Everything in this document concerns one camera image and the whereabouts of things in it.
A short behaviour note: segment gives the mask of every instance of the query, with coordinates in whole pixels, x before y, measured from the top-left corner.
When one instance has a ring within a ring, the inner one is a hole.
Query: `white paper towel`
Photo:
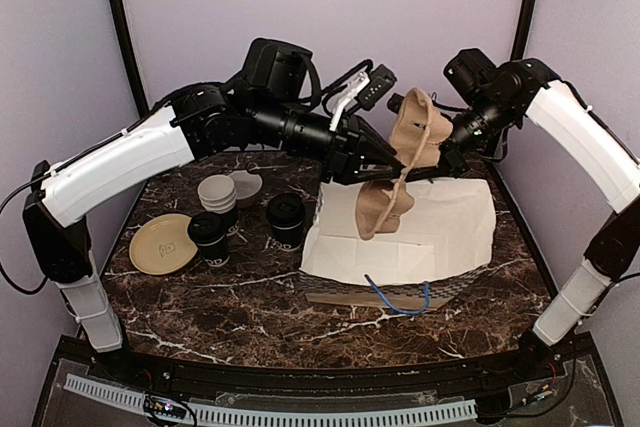
[[[415,206],[394,234],[358,236],[360,185],[323,184],[301,270],[348,284],[419,284],[446,279],[491,261],[496,225],[489,185],[478,179],[411,182]]]

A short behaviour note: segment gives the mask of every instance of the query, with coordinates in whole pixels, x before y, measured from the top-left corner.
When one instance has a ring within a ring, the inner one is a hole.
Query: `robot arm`
[[[226,84],[180,89],[99,148],[36,167],[33,179],[43,180],[26,201],[27,233],[41,270],[61,289],[98,353],[119,351],[125,339],[97,275],[85,215],[114,195],[171,168],[249,144],[319,160],[325,181],[350,184],[399,175],[403,165],[395,150],[353,115],[375,105],[395,83],[393,73],[382,65],[373,70],[368,61],[364,70],[338,79],[327,89],[340,105],[330,118],[309,112],[323,92],[312,93],[311,106],[299,99],[307,72],[318,88],[310,58],[306,49],[257,39],[243,69]],[[333,92],[343,82],[345,91]],[[377,168],[368,171],[365,164]]]
[[[438,173],[464,172],[462,153],[484,149],[505,129],[520,127],[526,116],[585,169],[614,211],[589,244],[581,265],[521,337],[526,368],[528,360],[562,340],[631,266],[640,248],[639,162],[573,86],[538,60],[496,67],[482,52],[471,49],[449,62],[444,74],[471,108],[453,120],[454,132],[442,146]],[[416,172],[417,177],[432,174]]]

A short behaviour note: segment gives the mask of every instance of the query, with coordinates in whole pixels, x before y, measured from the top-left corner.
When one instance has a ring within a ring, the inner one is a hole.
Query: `paper plate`
[[[198,248],[187,235],[190,220],[187,215],[166,214],[144,224],[129,246],[129,258],[136,269],[166,275],[191,262]]]
[[[236,170],[229,174],[236,185],[238,207],[244,209],[250,207],[256,200],[256,196],[262,189],[262,177],[250,174],[246,170]]]

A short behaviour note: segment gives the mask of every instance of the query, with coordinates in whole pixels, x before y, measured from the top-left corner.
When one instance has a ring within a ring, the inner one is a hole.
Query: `marble table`
[[[514,216],[481,161],[497,214],[493,260],[463,294],[435,313],[314,304],[300,287],[301,253],[276,249],[266,204],[297,192],[313,212],[318,164],[281,152],[221,154],[151,179],[104,273],[104,285],[134,350],[184,360],[282,368],[364,368],[469,358],[516,348],[550,297]],[[137,271],[129,243],[150,219],[202,210],[196,188],[208,175],[258,172],[265,187],[241,211],[233,256],[221,268],[202,261],[165,277]]]

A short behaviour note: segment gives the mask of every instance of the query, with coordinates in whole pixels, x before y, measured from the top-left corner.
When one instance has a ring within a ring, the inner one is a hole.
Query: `lavender wall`
[[[0,0],[0,197],[42,159],[63,160],[136,118],[107,0]],[[89,216],[102,264],[132,204],[126,192]],[[0,260],[23,286],[40,273],[21,222],[23,197],[0,218]],[[75,332],[58,290],[36,297],[0,280],[2,425],[31,425],[62,332]]]
[[[636,153],[639,11],[640,0],[539,0],[527,51],[571,80]],[[562,284],[610,210],[591,179],[543,131],[527,125],[510,140],[501,171]],[[636,257],[631,271],[638,267]],[[589,323],[627,425],[640,419],[639,288],[630,281],[614,290]]]
[[[465,47],[506,60],[520,0],[126,0],[151,101],[198,80],[225,80],[255,37],[311,49],[326,84],[371,57],[400,79],[455,101],[442,69]],[[393,117],[370,114],[383,133]]]

